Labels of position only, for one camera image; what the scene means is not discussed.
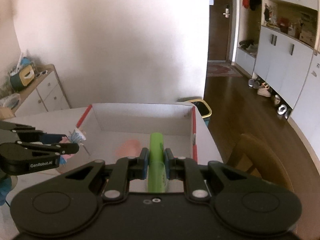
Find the wooden floor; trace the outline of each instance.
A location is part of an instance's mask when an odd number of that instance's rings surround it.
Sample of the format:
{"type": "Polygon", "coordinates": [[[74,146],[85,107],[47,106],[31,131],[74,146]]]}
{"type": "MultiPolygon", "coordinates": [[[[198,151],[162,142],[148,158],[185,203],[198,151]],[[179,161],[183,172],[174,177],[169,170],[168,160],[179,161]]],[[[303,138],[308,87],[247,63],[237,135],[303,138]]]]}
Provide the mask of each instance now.
{"type": "Polygon", "coordinates": [[[279,118],[270,98],[257,95],[245,77],[207,77],[204,100],[212,109],[208,128],[223,161],[242,133],[266,142],[284,164],[302,202],[298,235],[320,239],[320,176],[298,135],[279,118]]]}

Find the green cylinder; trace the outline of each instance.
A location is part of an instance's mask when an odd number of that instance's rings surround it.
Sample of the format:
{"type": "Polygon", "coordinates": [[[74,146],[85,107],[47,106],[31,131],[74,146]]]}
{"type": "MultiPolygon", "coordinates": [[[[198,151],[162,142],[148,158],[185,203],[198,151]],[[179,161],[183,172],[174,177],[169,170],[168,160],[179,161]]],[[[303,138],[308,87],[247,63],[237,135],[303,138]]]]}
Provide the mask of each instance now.
{"type": "Polygon", "coordinates": [[[152,133],[149,147],[148,192],[165,192],[166,181],[163,135],[152,133]]]}

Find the trash can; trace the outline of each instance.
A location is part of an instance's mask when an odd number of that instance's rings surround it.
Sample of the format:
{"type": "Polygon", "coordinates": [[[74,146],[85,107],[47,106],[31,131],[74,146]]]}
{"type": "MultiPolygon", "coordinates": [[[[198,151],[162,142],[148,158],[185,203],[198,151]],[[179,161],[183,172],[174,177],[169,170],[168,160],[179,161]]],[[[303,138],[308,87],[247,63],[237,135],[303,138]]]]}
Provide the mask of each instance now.
{"type": "Polygon", "coordinates": [[[206,126],[208,126],[210,117],[212,115],[212,110],[210,106],[207,104],[207,102],[202,99],[192,99],[186,102],[193,103],[198,108],[203,121],[205,122],[206,126]]]}

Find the rug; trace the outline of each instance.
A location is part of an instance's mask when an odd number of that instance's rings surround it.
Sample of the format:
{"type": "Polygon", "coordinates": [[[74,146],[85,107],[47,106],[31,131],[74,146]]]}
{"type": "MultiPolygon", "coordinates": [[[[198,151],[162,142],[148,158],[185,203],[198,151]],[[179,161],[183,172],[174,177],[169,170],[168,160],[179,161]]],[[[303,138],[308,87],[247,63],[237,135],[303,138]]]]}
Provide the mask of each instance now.
{"type": "Polygon", "coordinates": [[[207,77],[242,77],[242,75],[230,63],[208,62],[207,77]]]}

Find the red bag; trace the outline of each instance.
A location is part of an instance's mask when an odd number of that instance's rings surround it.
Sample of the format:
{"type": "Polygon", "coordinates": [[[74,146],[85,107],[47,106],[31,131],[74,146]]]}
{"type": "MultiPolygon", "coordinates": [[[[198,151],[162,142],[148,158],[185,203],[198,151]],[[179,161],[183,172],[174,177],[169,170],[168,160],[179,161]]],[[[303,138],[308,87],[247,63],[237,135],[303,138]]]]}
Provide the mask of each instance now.
{"type": "Polygon", "coordinates": [[[249,0],[242,0],[242,6],[246,9],[248,9],[250,6],[250,1],[249,0]]]}

